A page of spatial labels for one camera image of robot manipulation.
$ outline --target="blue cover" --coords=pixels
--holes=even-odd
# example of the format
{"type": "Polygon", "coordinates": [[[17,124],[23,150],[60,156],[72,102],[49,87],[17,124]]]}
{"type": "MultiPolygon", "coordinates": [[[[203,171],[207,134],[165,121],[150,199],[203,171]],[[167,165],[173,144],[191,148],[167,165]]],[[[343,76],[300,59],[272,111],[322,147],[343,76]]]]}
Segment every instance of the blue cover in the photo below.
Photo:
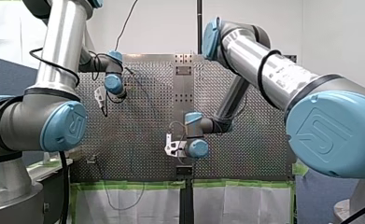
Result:
{"type": "Polygon", "coordinates": [[[210,21],[204,31],[202,52],[206,60],[215,60],[219,40],[217,20],[210,21]]]}
{"type": "Polygon", "coordinates": [[[57,107],[42,128],[40,146],[44,151],[67,151],[80,143],[86,131],[87,113],[76,101],[57,107]]]}
{"type": "Polygon", "coordinates": [[[123,92],[123,83],[116,74],[110,74],[105,77],[105,88],[112,94],[119,95],[123,92]]]}
{"type": "Polygon", "coordinates": [[[323,91],[296,104],[287,119],[296,155],[323,175],[365,178],[365,96],[323,91]]]}
{"type": "Polygon", "coordinates": [[[192,158],[200,159],[204,158],[208,155],[209,152],[209,146],[208,143],[206,143],[202,139],[196,139],[192,143],[190,143],[189,146],[189,155],[192,158]]]}
{"type": "Polygon", "coordinates": [[[123,63],[123,55],[116,51],[116,50],[110,50],[108,52],[108,55],[111,56],[112,58],[118,60],[120,63],[123,63]]]}

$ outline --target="metal sheet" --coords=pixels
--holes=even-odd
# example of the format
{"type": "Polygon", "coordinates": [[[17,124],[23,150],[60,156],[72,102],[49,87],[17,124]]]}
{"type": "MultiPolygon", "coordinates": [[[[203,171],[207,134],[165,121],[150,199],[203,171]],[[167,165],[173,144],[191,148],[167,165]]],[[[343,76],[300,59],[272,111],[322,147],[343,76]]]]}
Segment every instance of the metal sheet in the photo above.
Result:
{"type": "MultiPolygon", "coordinates": [[[[232,84],[233,73],[218,63],[195,56],[194,103],[197,111],[211,117],[232,84]]],[[[289,148],[283,113],[273,109],[250,86],[245,112],[233,122],[233,131],[207,135],[210,156],[197,161],[196,178],[289,180],[294,155],[289,148]]]]}
{"type": "Polygon", "coordinates": [[[165,133],[173,120],[173,56],[125,56],[124,66],[136,75],[125,70],[127,99],[120,105],[109,102],[108,118],[94,100],[104,75],[93,82],[91,74],[81,74],[77,92],[87,107],[89,121],[81,145],[82,160],[72,166],[73,182],[175,178],[174,161],[164,152],[165,133]],[[97,155],[98,166],[86,163],[92,155],[97,155]]]}
{"type": "MultiPolygon", "coordinates": [[[[104,75],[93,82],[91,74],[81,74],[77,92],[89,111],[89,123],[81,146],[82,160],[72,166],[73,182],[175,180],[175,160],[163,150],[169,123],[181,121],[181,111],[191,111],[193,105],[207,116],[214,114],[233,76],[199,56],[183,58],[191,63],[194,75],[191,102],[185,91],[191,89],[193,80],[180,82],[191,76],[175,78],[175,67],[181,64],[175,55],[126,55],[124,65],[136,75],[123,74],[130,88],[128,98],[121,105],[109,104],[108,118],[93,96],[104,75]],[[186,108],[177,104],[184,108],[175,109],[176,100],[188,100],[186,108]],[[98,166],[86,163],[92,155],[98,156],[98,166]]],[[[254,89],[247,96],[246,112],[236,119],[232,133],[206,136],[211,154],[197,162],[195,177],[286,180],[291,176],[294,157],[288,150],[282,113],[268,106],[254,89]]]]}

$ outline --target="metal stand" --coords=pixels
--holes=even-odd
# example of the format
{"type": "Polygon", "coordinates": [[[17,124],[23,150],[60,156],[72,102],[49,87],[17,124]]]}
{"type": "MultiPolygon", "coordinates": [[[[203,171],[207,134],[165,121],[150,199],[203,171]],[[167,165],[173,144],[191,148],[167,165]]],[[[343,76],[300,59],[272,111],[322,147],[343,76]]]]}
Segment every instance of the metal stand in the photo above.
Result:
{"type": "Polygon", "coordinates": [[[185,188],[180,190],[179,195],[179,224],[194,224],[193,167],[177,166],[176,178],[185,181],[185,188]]]}

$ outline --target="green tape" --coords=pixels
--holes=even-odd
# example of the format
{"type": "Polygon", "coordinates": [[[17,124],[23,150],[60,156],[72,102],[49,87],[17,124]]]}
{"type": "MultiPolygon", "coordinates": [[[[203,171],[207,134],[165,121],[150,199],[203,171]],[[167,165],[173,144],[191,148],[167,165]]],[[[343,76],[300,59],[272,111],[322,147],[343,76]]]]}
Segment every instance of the green tape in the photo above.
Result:
{"type": "Polygon", "coordinates": [[[71,224],[77,223],[77,193],[78,190],[71,186],[71,193],[69,194],[70,206],[69,213],[71,214],[71,224]]]}
{"type": "Polygon", "coordinates": [[[290,224],[294,223],[295,219],[295,193],[296,193],[296,185],[295,182],[290,182],[291,188],[290,188],[290,224]]]}
{"type": "Polygon", "coordinates": [[[292,164],[292,173],[294,175],[305,176],[308,172],[309,168],[303,163],[296,162],[292,164]]]}
{"type": "Polygon", "coordinates": [[[293,182],[222,179],[222,180],[194,180],[193,184],[193,187],[195,188],[219,188],[226,186],[289,189],[293,186],[293,182]]]}
{"type": "Polygon", "coordinates": [[[102,190],[102,189],[142,189],[145,184],[145,190],[154,189],[183,189],[184,182],[129,182],[129,181],[100,181],[95,183],[77,183],[71,187],[77,191],[82,190],[102,190]]]}

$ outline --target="white wall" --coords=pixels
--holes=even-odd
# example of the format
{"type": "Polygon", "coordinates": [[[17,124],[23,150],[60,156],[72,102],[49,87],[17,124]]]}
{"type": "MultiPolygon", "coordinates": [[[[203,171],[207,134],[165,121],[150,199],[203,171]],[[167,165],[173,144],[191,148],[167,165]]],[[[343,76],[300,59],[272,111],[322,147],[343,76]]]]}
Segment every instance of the white wall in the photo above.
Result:
{"type": "Polygon", "coordinates": [[[204,1],[204,25],[216,16],[263,28],[273,49],[302,56],[302,0],[204,1]]]}
{"type": "MultiPolygon", "coordinates": [[[[115,47],[133,0],[105,0],[88,21],[97,51],[115,47]]],[[[253,23],[271,36],[285,54],[302,54],[302,0],[204,1],[205,25],[216,16],[253,23]]],[[[122,53],[197,52],[196,0],[140,0],[119,43],[122,53]]]]}
{"type": "Polygon", "coordinates": [[[365,86],[365,0],[304,0],[302,64],[365,86]]]}

